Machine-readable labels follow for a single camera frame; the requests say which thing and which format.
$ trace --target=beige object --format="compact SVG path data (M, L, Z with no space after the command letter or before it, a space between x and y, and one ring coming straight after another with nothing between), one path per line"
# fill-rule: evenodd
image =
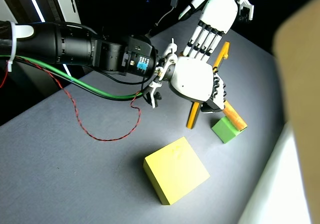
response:
M274 52L287 118L293 125L312 222L320 223L320 0L312 0L278 30Z

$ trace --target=green block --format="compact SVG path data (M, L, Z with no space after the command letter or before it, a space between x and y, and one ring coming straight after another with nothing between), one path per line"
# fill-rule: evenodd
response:
M229 142L232 138L238 136L242 131L239 131L225 116L221 118L212 128L215 134L223 141L223 143Z

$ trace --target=white zip tie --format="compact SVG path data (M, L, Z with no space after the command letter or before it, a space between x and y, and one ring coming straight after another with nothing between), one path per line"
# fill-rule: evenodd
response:
M10 21L11 24L11 30L12 30L12 45L11 45L11 56L10 59L7 61L7 69L8 72L12 72L12 64L13 60L16 57L16 51L17 51L17 35L16 35L16 24L13 21Z

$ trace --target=green cable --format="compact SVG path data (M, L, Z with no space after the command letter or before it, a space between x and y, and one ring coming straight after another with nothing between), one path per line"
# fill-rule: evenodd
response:
M0 55L0 57L10 57L9 55ZM82 87L85 87L87 89L89 89L90 91L92 92L95 92L95 93L98 93L102 96L105 96L105 97L108 97L108 98L113 98L113 99L129 99L129 98L134 98L135 96L139 97L142 95L142 93L138 93L137 95L136 94L132 94L132 95L112 95L110 93L107 93L107 92L104 92L103 90L100 90L100 89L97 89L91 85L88 85L87 83L85 82L82 82L72 76L69 76L67 75L66 73L64 73L63 71L60 71L59 69L47 64L47 63L44 63L43 61L40 61L40 60L36 60L36 59L33 59L33 58L29 58L29 57L25 57L25 56L17 56L17 57L20 57L22 59L25 59L25 60L28 60L29 62L32 62L32 63L35 63L37 65L39 65L40 67L42 68L46 68L54 73L57 73L77 84L79 84L80 86Z

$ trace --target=black device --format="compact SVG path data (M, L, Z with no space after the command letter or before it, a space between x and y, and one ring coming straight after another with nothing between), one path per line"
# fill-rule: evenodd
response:
M39 22L27 24L33 34L17 38L16 55L34 58L50 65L91 67L106 74L131 73L150 77L157 64L157 51L144 36L107 38L77 23ZM10 22L0 23L0 55L10 55Z

